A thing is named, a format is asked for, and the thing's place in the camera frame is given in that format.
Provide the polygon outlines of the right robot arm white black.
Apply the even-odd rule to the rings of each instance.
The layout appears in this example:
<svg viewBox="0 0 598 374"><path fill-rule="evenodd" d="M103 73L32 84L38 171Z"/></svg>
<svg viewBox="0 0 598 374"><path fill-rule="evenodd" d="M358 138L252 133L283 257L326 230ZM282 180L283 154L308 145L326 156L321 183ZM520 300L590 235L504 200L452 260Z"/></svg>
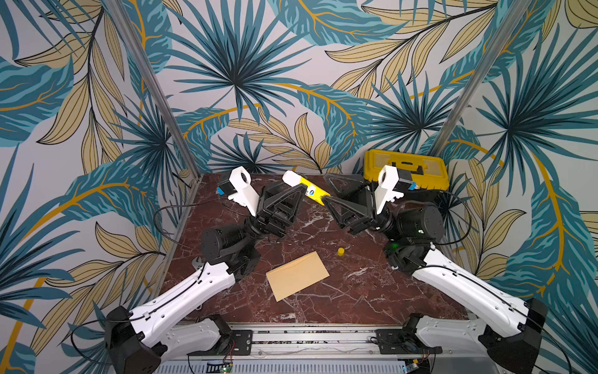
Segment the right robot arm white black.
<svg viewBox="0 0 598 374"><path fill-rule="evenodd" d="M325 180L333 192L322 203L341 228L352 235L382 233L394 271L437 288L476 316L460 329L425 327L427 318L411 316L405 330L412 340L424 348L460 344L513 373L534 370L548 307L498 290L442 253L445 227L433 202L438 192L416 190L409 171L394 167L383 168L375 182L338 174Z"/></svg>

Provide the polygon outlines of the manila paper envelope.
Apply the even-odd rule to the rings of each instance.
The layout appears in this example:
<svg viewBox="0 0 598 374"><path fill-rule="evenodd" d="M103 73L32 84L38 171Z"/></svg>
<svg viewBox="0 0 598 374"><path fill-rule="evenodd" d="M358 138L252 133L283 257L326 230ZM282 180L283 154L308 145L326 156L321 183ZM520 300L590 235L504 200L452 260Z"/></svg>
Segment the manila paper envelope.
<svg viewBox="0 0 598 374"><path fill-rule="evenodd" d="M277 302L304 290L329 276L317 252L297 258L266 274Z"/></svg>

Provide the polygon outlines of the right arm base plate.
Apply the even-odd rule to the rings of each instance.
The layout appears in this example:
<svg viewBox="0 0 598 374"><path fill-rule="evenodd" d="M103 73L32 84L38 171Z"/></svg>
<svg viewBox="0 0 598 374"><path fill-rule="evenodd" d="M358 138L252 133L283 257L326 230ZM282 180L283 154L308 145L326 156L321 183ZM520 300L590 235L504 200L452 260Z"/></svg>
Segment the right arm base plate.
<svg viewBox="0 0 598 374"><path fill-rule="evenodd" d="M437 355L442 354L440 346L429 347L413 332L402 329L378 329L375 344L381 355Z"/></svg>

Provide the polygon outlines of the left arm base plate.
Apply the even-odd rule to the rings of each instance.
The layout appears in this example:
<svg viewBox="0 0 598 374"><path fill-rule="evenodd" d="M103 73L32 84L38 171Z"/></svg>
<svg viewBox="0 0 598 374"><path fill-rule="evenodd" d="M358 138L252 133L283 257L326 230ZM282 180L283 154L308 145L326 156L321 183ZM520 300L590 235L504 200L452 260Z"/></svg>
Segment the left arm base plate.
<svg viewBox="0 0 598 374"><path fill-rule="evenodd" d="M231 333L220 338L211 349L196 350L189 355L191 357L224 356L232 352L234 357L249 356L252 350L252 338L252 330L232 330Z"/></svg>

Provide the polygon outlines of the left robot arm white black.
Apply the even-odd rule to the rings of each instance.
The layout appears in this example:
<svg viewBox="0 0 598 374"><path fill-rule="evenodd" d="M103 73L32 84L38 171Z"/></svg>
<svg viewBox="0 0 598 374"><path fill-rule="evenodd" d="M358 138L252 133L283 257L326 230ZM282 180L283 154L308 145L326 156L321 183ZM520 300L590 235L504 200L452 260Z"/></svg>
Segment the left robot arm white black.
<svg viewBox="0 0 598 374"><path fill-rule="evenodd" d="M263 188L257 209L241 224L202 234L204 264L161 296L132 310L120 306L106 318L104 342L117 373L152 373L162 362L200 351L222 352L230 327L216 315L188 328L175 325L213 296L231 288L257 267L257 244L270 235L284 237L308 196L305 184L275 183Z"/></svg>

